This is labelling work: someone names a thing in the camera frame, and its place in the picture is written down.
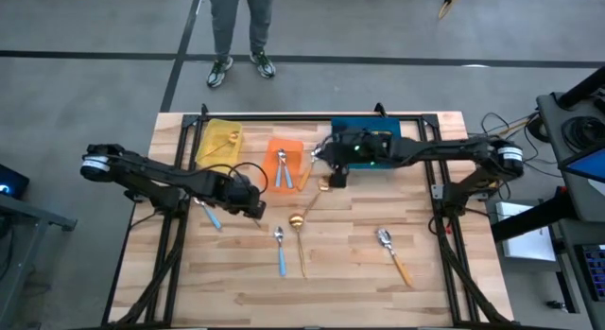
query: monitor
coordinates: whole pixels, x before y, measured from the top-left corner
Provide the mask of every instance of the monitor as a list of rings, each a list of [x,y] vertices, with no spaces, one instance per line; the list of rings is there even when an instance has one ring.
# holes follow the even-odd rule
[[[605,142],[563,161],[559,169],[598,182],[605,182]]]
[[[20,199],[28,184],[29,179],[27,177],[0,165],[0,194]]]

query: gray pants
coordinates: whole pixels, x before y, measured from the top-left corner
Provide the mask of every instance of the gray pants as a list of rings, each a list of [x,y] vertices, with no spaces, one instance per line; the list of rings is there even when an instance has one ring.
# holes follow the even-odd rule
[[[250,8],[250,50],[261,52],[268,39],[273,0],[248,0]],[[239,0],[210,0],[212,27],[215,33],[215,52],[219,61],[225,61],[231,51],[235,17]]]

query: blue handle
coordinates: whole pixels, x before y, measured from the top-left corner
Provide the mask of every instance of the blue handle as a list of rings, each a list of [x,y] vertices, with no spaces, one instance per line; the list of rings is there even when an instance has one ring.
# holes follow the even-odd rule
[[[284,248],[282,246],[280,246],[280,275],[285,277]]]
[[[275,186],[279,187],[281,185],[282,185],[282,163],[280,162],[277,164],[277,177],[275,178]]]
[[[208,216],[208,218],[210,219],[210,221],[212,221],[212,223],[215,224],[216,229],[220,230],[220,228],[222,226],[220,225],[220,222],[216,218],[215,213],[213,211],[211,211],[208,207],[204,206],[204,205],[201,205],[201,207],[203,207],[204,211],[206,211],[206,216]]]
[[[287,170],[287,165],[284,165],[285,170],[285,180],[287,181],[287,187],[289,189],[294,188],[294,184],[292,184],[292,178],[290,178],[290,172]]]

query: gray floor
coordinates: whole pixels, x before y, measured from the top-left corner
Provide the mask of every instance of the gray floor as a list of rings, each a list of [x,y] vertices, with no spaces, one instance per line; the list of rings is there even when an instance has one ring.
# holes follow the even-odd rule
[[[268,52],[303,56],[605,61],[605,0],[459,0],[440,23],[442,0],[275,0]],[[240,5],[233,52],[248,49]],[[176,53],[191,0],[0,0],[0,49]],[[199,7],[188,52],[212,53],[208,0]],[[131,203],[114,184],[78,174],[90,143],[145,153],[172,61],[0,59],[0,162],[32,179],[34,205],[79,219],[72,234],[45,240],[18,324],[43,329],[100,322],[126,232]],[[463,111],[480,131],[487,112],[514,119],[535,97],[564,91],[592,69],[465,68],[279,63],[274,80],[238,62],[224,85],[204,85],[209,62],[187,61],[172,112],[355,111],[383,102],[391,111]],[[497,126],[498,121],[488,121]],[[532,150],[520,135],[516,141]],[[552,159],[548,145],[541,157]],[[544,170],[554,168],[540,165]],[[562,181],[527,170],[511,184],[518,199],[548,198]],[[504,263],[515,319],[587,329],[585,312],[567,315],[554,273]]]

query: shoe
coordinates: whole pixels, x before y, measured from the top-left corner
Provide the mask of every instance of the shoe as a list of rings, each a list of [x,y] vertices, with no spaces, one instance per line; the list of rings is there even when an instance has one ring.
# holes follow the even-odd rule
[[[273,66],[273,62],[265,55],[265,51],[259,53],[252,52],[250,54],[250,60],[258,65],[256,69],[261,73],[262,77],[273,78],[275,76],[275,66]]]
[[[231,69],[232,66],[233,58],[231,57],[226,61],[215,61],[215,64],[212,66],[212,70],[210,70],[210,74],[208,75],[208,80],[206,80],[208,87],[215,88],[219,86],[225,78],[225,73],[227,70]]]

